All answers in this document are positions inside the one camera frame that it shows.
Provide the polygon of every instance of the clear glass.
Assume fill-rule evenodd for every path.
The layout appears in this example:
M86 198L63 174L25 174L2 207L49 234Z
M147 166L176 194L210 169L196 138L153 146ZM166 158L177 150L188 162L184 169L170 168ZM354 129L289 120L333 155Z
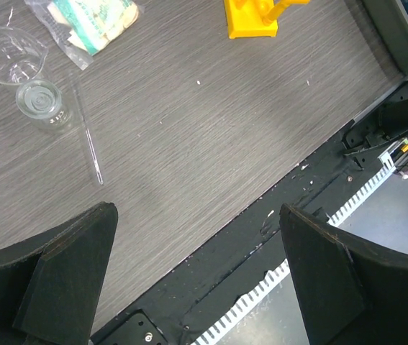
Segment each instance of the clear glass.
M22 83L15 100L19 110L39 129L62 133L72 127L71 108L60 90L48 80L32 79Z
M27 32L0 27L0 84L16 88L34 78L45 78L48 49Z

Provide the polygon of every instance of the yellow connector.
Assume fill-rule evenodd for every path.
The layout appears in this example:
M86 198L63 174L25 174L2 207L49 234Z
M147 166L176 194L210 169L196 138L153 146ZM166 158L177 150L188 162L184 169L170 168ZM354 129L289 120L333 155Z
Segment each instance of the yellow connector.
M309 0L225 0L227 31L230 38L277 35L277 18L290 5Z

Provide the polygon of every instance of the white speck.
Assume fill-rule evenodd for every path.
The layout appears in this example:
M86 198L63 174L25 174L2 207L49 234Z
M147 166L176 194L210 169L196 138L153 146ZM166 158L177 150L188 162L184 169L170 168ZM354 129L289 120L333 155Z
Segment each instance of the white speck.
M10 21L12 20L13 15L14 15L14 7L12 6L12 8L10 9L9 20L7 21L6 27L10 25Z

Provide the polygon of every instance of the glass rim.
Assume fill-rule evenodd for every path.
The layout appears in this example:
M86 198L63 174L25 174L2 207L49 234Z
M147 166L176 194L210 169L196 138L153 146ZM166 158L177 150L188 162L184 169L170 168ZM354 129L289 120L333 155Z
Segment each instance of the glass rim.
M19 32L21 35L24 35L26 38L37 42L43 48L44 54L43 54L42 58L40 59L39 68L38 68L36 74L32 78L30 78L29 80L32 80L32 79L36 78L36 76L38 76L39 73L41 73L42 69L44 68L45 59L47 58L47 55L48 55L48 48L44 44L42 44L41 41L39 41L36 37L32 36L31 34L24 31L23 29L20 29L18 27L0 27L0 31L5 31L5 30L6 31ZM2 84L4 86L19 86L21 83L9 83L9 82L4 82L3 80L0 79L0 84Z

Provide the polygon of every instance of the gray wood grain surface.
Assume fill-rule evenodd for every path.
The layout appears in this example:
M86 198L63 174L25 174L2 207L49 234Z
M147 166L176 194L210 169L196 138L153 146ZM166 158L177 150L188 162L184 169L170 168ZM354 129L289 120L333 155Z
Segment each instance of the gray wood grain surface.
M248 40L227 38L220 0L141 4L78 72L105 187L75 132L39 132L0 86L0 248L101 200L119 209L94 330L401 79L358 0L312 0ZM22 0L0 0L0 25L12 6L63 84L72 62Z

